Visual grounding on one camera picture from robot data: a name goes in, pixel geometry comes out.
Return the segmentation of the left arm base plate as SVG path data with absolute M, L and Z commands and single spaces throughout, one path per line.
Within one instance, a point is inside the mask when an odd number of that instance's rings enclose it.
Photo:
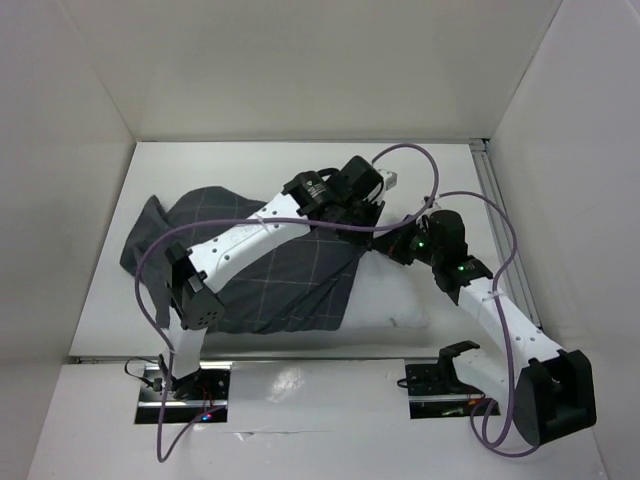
M 126 373 L 139 382 L 139 394 L 134 423 L 155 425 L 158 423 L 162 388 L 165 382 L 159 367 L 154 363 L 141 363 L 137 358 L 135 369 Z M 199 423 L 226 423 L 231 380 L 229 362 L 203 362 L 194 381 L 189 380 L 179 393 L 167 394 L 164 422 L 186 424 L 196 418 Z

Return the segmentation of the white pillow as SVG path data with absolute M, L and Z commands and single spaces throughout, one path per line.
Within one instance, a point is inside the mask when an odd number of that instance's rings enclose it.
M 358 263 L 340 328 L 420 329 L 428 324 L 409 268 L 378 252 L 365 253 Z

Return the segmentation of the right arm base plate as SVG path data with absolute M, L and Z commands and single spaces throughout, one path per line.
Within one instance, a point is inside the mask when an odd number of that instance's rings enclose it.
M 435 360 L 406 363 L 404 377 L 396 384 L 407 393 L 412 420 L 469 417 L 474 408 L 478 415 L 483 415 L 489 403 L 475 387 L 446 384 Z

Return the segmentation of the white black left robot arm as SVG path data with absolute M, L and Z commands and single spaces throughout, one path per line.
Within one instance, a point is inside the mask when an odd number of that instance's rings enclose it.
M 394 172 L 377 169 L 360 156 L 342 169 L 306 171 L 245 222 L 206 242 L 166 249 L 167 290 L 175 316 L 169 323 L 173 345 L 163 355 L 163 389 L 176 399 L 197 391 L 200 353 L 208 328 L 222 320 L 222 288 L 270 251 L 311 231 L 309 221 L 373 227 L 385 193 L 397 184 Z

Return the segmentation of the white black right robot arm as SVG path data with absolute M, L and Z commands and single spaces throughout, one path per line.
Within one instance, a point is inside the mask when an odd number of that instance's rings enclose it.
M 501 402 L 506 421 L 532 447 L 595 425 L 589 359 L 547 337 L 505 295 L 496 274 L 469 254 L 458 213 L 424 215 L 375 238 L 372 247 L 401 265 L 428 265 L 438 288 L 505 354 L 500 366 L 472 341 L 442 348 L 436 369 L 441 388 L 457 392 L 473 386 Z

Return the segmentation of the dark grey checked pillowcase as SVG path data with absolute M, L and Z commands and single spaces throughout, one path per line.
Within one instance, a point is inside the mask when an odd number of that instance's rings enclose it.
M 119 264 L 134 274 L 161 235 L 197 221 L 247 218 L 262 208 L 220 186 L 192 190 L 169 209 L 156 196 L 144 204 L 124 242 Z M 225 316 L 213 333 L 335 331 L 343 320 L 363 249 L 316 229 L 252 263 L 219 294 Z

